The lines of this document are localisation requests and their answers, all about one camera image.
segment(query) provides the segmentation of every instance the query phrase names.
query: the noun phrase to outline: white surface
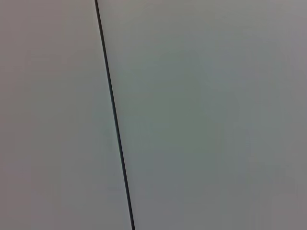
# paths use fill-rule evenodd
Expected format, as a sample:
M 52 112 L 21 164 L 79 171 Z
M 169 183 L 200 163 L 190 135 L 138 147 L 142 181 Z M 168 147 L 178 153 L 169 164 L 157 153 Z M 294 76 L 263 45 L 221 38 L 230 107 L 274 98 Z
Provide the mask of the white surface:
M 99 3 L 136 229 L 306 229 L 307 3 Z
M 94 0 L 2 0 L 0 34 L 0 229 L 130 229 Z

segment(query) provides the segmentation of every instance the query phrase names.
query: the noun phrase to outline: white panel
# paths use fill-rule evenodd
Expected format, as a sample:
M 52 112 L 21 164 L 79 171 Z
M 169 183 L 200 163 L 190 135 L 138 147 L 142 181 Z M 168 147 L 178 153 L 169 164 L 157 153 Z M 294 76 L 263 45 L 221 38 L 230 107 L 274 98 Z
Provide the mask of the white panel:
M 94 1 L 0 1 L 0 229 L 128 230 Z
M 306 1 L 99 3 L 136 229 L 306 229 Z

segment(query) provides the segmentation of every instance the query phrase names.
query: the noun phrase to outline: white wall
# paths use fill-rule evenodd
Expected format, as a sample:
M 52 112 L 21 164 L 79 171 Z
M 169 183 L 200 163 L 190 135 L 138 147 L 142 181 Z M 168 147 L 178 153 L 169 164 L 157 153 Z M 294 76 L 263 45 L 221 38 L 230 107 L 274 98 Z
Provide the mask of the white wall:
M 0 229 L 130 229 L 94 0 L 0 1 Z
M 99 3 L 136 229 L 306 229 L 307 3 Z

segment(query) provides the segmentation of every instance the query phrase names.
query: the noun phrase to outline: dark line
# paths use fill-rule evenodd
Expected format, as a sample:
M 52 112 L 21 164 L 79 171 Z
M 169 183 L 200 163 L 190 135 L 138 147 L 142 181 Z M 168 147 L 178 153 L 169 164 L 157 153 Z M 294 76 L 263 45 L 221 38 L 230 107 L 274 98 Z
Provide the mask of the dark line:
M 95 0 L 95 7 L 96 7 L 97 18 L 98 18 L 98 25 L 99 25 L 101 43 L 102 43 L 102 48 L 103 48 L 103 52 L 104 52 L 105 64 L 106 64 L 107 81 L 109 83 L 109 89 L 110 89 L 110 96 L 111 96 L 113 116 L 114 116 L 114 121 L 115 121 L 116 135 L 117 135 L 117 140 L 118 140 L 121 167 L 122 167 L 123 174 L 124 174 L 124 181 L 125 181 L 126 195 L 127 195 L 127 201 L 128 201 L 130 222 L 131 222 L 132 230 L 135 230 L 133 213 L 132 213 L 132 206 L 131 206 L 131 199 L 130 199 L 130 192 L 129 192 L 129 187 L 128 187 L 127 173 L 126 173 L 126 166 L 125 166 L 125 161 L 124 161 L 123 148 L 122 148 L 121 140 L 120 140 L 118 119 L 117 119 L 117 113 L 116 113 L 116 108 L 115 108 L 115 101 L 114 101 L 114 95 L 113 95 L 113 89 L 112 89 L 112 83 L 111 83 L 111 77 L 110 77 L 110 69 L 109 69 L 109 64 L 108 64 L 107 56 L 106 56 L 106 45 L 105 45 L 104 34 L 103 34 L 103 31 L 102 31 L 101 18 L 100 18 L 100 12 L 99 12 L 99 7 L 98 7 L 98 0 Z

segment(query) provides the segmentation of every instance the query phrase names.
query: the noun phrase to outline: gray surface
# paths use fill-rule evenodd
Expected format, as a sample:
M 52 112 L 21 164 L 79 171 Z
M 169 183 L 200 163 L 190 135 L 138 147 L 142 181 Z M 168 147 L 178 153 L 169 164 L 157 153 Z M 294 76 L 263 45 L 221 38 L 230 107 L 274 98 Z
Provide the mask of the gray surface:
M 136 229 L 306 229 L 307 3 L 99 3 Z
M 0 1 L 0 229 L 128 230 L 94 1 Z

